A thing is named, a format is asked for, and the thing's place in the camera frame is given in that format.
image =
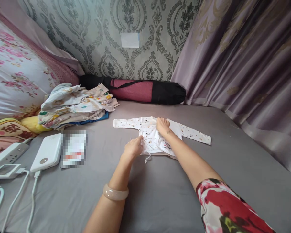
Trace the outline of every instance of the woman's left hand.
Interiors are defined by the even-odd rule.
[[[122,157],[134,160],[138,155],[143,151],[143,145],[141,141],[143,140],[143,136],[139,136],[135,139],[132,139],[125,145],[124,153]]]

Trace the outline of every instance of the black bag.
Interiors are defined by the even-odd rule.
[[[151,80],[122,80],[86,74],[80,85],[90,90],[102,83],[117,99],[153,104],[175,105],[185,100],[186,91],[178,83]]]

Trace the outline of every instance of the finger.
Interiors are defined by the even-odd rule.
[[[141,140],[143,139],[143,136],[142,135],[140,135],[139,137],[137,137],[136,138],[138,141],[139,141],[139,143],[141,142]]]

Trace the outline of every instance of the bracelet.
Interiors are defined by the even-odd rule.
[[[108,184],[103,187],[103,194],[106,198],[113,201],[122,201],[128,197],[128,189],[126,191],[118,191],[110,188]]]

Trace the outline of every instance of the phone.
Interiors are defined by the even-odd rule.
[[[87,145],[85,130],[65,131],[61,145],[61,168],[77,167],[84,163]]]

